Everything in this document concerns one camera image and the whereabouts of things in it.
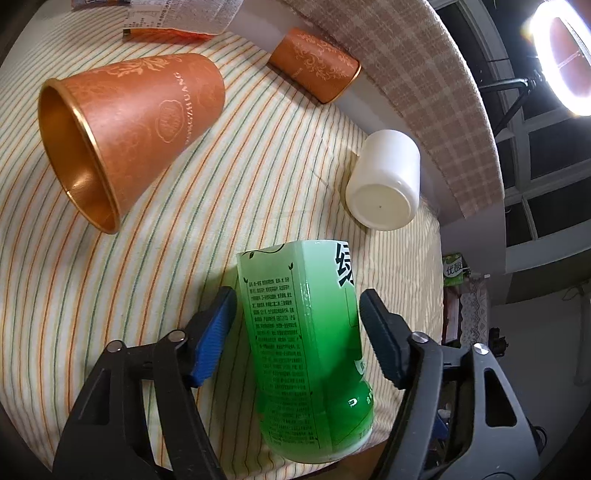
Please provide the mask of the green cut bottle cup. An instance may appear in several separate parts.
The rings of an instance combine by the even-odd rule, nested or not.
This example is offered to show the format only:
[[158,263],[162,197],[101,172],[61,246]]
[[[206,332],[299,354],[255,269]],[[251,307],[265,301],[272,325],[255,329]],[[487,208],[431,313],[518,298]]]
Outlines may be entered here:
[[329,463],[374,422],[349,243],[304,240],[238,254],[256,412],[277,455]]

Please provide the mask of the white plastic cup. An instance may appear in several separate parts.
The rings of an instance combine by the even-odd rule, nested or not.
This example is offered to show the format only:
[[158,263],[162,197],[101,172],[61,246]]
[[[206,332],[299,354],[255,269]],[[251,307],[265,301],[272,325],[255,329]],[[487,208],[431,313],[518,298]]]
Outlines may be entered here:
[[380,130],[365,141],[346,185],[346,206],[363,226],[392,231],[408,225],[420,203],[421,153],[398,130]]

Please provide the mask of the near orange paper cup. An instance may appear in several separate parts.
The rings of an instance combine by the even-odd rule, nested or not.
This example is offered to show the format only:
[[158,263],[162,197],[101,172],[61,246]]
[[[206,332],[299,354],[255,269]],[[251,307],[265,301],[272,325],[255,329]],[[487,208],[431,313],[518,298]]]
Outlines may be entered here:
[[46,80],[38,123],[49,163],[80,214],[106,233],[216,122],[221,71],[194,53],[136,58]]

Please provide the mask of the orange paper cup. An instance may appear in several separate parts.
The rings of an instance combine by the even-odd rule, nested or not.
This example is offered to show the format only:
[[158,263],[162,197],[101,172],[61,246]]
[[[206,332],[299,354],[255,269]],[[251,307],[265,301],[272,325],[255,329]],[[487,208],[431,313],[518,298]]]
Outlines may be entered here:
[[338,99],[362,71],[358,59],[297,27],[291,28],[277,44],[269,64],[321,104]]
[[216,122],[221,71],[194,53],[136,58],[46,80],[38,123],[49,163],[80,214],[106,233]]

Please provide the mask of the far orange paper cup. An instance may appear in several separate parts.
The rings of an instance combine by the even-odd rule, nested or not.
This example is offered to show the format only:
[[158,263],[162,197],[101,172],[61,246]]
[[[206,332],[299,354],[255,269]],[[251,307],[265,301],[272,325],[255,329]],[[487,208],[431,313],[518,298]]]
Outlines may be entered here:
[[297,27],[291,28],[277,44],[269,64],[321,104],[338,99],[362,71],[358,59]]

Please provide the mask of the red label cut bottle cup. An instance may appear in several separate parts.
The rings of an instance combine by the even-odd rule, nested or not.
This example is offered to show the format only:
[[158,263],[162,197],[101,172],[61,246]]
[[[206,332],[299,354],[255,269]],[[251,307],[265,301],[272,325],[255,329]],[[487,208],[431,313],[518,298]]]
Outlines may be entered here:
[[235,18],[242,0],[72,0],[73,10],[122,6],[124,39],[163,34],[173,41],[221,35]]

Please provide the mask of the white lace cloth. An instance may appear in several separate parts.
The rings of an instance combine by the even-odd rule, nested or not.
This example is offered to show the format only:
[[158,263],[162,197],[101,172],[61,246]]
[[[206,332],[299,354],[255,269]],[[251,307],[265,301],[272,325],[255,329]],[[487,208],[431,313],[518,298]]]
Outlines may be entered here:
[[460,306],[461,345],[487,344],[490,298],[487,280],[484,277],[471,278],[462,285]]

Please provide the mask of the green tissue box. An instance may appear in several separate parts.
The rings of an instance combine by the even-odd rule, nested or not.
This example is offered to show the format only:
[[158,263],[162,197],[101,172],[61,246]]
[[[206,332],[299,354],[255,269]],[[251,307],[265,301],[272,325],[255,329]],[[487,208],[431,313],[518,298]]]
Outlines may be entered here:
[[443,278],[446,287],[461,285],[469,271],[464,256],[461,253],[444,255],[443,258]]

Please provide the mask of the striped yellow mattress cloth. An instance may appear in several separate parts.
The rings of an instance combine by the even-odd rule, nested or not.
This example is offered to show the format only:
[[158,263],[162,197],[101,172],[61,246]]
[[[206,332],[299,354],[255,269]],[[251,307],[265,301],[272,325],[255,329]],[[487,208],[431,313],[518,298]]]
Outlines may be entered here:
[[[1,402],[45,465],[84,380],[113,339],[130,346],[185,324],[242,251],[297,239],[345,240],[359,290],[373,288],[415,330],[443,324],[440,225],[427,206],[373,232],[342,196],[365,133],[266,65],[249,40],[126,42],[119,7],[49,1],[1,68]],[[199,53],[228,93],[211,131],[179,156],[105,235],[69,202],[44,153],[41,84],[144,56]]]

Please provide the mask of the plaid beige blanket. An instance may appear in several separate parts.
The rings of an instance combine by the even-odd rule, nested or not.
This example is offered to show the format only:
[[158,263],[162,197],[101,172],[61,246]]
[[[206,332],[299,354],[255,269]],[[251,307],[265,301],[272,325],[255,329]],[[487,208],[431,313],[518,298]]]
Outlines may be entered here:
[[493,131],[458,46],[427,1],[290,1],[359,59],[443,175],[463,216],[504,199]]

